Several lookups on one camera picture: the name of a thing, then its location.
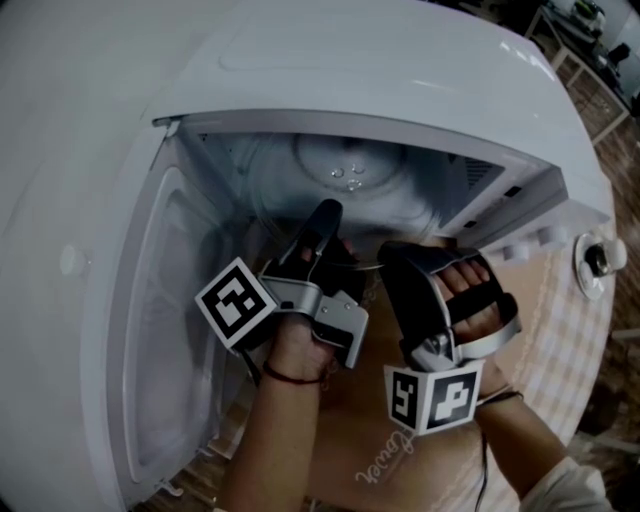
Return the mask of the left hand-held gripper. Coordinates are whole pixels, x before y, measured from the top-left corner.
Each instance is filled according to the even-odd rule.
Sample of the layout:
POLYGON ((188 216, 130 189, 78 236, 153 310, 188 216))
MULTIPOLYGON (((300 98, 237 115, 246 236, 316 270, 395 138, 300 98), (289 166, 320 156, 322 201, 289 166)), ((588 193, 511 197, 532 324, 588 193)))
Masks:
POLYGON ((340 202, 322 201, 284 253, 253 272, 240 257, 195 297, 223 347, 243 358, 271 343, 273 369, 323 369, 326 357, 353 367, 369 323, 362 278, 338 238, 340 202))

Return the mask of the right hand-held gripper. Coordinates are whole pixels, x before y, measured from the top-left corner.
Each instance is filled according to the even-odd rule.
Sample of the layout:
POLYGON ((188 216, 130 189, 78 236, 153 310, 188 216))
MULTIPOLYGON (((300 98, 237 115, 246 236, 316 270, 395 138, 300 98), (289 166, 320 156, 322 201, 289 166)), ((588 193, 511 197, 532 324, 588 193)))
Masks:
POLYGON ((486 357, 521 330, 514 297, 496 276, 446 302, 435 278, 453 264, 476 261, 475 249, 444 249, 385 242, 378 251, 381 276, 402 339, 405 367, 385 368, 389 418, 415 435, 453 428, 472 420, 486 357), (496 303, 503 326, 470 343, 460 343, 453 325, 496 303))

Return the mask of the clear glass turntable plate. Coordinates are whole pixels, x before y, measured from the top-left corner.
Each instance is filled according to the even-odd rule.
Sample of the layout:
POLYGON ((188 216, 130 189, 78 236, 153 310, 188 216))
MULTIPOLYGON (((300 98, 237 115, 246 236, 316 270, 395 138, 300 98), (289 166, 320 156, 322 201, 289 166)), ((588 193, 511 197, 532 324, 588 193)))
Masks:
POLYGON ((429 165, 432 151, 399 143, 317 134, 263 134, 242 166, 261 227, 285 248, 324 200, 343 207, 339 235, 364 265, 385 237, 423 242, 442 214, 429 165))

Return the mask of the person's left forearm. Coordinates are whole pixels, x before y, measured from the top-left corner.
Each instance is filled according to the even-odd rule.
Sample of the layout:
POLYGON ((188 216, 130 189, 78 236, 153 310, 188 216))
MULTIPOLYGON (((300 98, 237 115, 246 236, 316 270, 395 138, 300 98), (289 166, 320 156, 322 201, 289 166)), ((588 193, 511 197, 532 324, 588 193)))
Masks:
POLYGON ((224 475, 223 512, 300 512, 308 486, 321 386, 333 348, 301 315, 283 317, 245 431, 224 475))

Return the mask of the person's right forearm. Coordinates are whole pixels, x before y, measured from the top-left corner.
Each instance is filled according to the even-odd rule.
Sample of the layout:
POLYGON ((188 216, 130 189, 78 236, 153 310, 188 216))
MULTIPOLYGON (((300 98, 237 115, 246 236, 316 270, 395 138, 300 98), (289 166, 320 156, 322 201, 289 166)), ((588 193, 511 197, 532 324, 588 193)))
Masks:
POLYGON ((501 473, 521 499, 567 457, 565 445, 517 395, 480 406, 475 420, 501 473))

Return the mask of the person's right hand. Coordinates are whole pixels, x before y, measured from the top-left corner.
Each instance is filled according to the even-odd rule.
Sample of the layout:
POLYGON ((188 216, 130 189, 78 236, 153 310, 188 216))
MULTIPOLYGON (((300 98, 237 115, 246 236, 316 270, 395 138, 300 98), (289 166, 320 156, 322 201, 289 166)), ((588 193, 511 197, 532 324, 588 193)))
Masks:
MULTIPOLYGON (((434 280, 445 302, 490 280, 489 272, 476 261, 463 261, 439 272, 434 280)), ((470 343, 494 333, 503 326, 496 303, 453 325, 460 343, 470 343)))

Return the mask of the white microwave oven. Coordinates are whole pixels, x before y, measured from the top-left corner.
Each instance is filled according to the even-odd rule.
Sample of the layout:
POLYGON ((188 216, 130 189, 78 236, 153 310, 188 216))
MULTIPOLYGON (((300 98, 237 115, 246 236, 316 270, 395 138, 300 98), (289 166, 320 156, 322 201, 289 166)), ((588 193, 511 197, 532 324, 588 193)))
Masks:
POLYGON ((151 105, 115 182, 85 293, 81 391, 108 512, 126 512, 221 429, 231 370, 195 297, 235 258, 281 256, 247 195, 254 137, 317 134, 432 151, 442 220, 350 268, 369 314, 385 242, 520 263, 607 222, 609 184, 557 73, 529 40, 417 0, 242 0, 151 105))

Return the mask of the beige checkered tablecloth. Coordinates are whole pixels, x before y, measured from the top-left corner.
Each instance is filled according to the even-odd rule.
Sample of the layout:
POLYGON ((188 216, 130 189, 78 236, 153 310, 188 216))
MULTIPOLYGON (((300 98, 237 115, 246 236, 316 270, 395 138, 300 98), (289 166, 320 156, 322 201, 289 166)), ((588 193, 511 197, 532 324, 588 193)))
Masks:
MULTIPOLYGON (((480 393, 482 396, 501 393, 502 399, 519 396, 494 359, 485 363, 480 393)), ((541 418, 537 410, 523 401, 541 418)), ((440 434, 433 441, 416 443, 411 453, 398 451, 394 456, 396 468, 386 469, 379 482, 357 482, 356 472, 392 437, 389 428, 331 406, 321 390, 305 498, 341 497, 375 512, 420 512, 433 505, 453 480, 450 458, 457 436, 440 434)), ((567 457, 571 457, 565 447, 567 457)))

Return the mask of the person's cream shirt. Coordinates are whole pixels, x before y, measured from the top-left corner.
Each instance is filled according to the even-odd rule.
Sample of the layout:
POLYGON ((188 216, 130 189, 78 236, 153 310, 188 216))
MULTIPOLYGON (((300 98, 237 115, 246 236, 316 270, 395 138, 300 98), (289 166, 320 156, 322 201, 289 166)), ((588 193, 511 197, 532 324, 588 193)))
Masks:
POLYGON ((519 512, 616 512, 601 473, 565 457, 520 501, 519 512))

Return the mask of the clear plastic bottle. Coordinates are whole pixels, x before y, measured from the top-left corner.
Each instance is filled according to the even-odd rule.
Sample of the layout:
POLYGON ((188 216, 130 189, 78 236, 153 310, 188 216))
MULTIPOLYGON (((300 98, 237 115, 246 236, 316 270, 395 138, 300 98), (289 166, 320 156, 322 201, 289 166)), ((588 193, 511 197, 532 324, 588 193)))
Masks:
POLYGON ((87 254, 73 244, 62 248, 59 257, 59 268, 64 276, 81 276, 90 265, 87 254))

